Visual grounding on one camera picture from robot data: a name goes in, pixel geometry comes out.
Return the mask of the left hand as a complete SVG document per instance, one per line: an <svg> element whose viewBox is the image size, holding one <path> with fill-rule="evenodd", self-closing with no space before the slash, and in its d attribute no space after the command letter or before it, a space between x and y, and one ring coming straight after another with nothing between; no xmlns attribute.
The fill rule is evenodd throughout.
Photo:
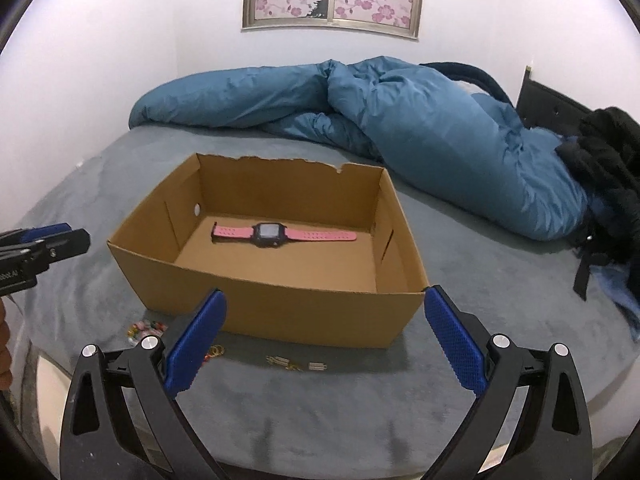
<svg viewBox="0 0 640 480"><path fill-rule="evenodd" d="M12 356L9 350L11 332L6 322L6 308L0 301L0 390L8 390L13 382L11 372Z"/></svg>

